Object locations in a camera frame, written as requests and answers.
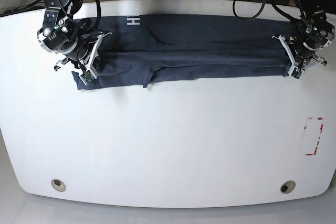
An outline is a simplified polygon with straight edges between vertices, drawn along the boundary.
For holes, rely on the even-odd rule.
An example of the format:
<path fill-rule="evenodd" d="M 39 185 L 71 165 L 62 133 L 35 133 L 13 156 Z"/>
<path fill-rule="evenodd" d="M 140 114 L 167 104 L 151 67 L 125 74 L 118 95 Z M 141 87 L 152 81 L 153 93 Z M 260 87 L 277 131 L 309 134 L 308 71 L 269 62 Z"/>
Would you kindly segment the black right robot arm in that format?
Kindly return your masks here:
<path fill-rule="evenodd" d="M 99 28 L 101 5 L 99 0 L 95 1 L 95 20 L 84 18 L 76 21 L 73 16 L 81 9 L 83 0 L 44 0 L 46 10 L 42 28 L 37 33 L 38 42 L 47 52 L 65 56 L 57 63 L 57 69 L 71 62 L 79 74 L 93 74 L 99 45 L 105 36 L 111 34 L 110 30 Z"/>

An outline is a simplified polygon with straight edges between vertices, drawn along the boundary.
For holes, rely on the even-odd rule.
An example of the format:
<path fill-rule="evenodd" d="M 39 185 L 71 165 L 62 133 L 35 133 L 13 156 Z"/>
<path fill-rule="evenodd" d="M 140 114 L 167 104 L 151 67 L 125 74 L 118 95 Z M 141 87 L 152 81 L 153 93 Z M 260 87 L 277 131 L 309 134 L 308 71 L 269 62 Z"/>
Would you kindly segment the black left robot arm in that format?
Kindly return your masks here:
<path fill-rule="evenodd" d="M 290 60 L 288 75 L 301 79 L 305 70 L 317 63 L 324 66 L 327 61 L 316 55 L 318 50 L 328 47 L 335 40 L 335 27 L 327 21 L 322 0 L 294 0 L 300 11 L 300 18 L 294 18 L 276 6 L 272 7 L 290 20 L 293 34 L 289 39 L 283 35 L 273 35 L 280 41 Z"/>

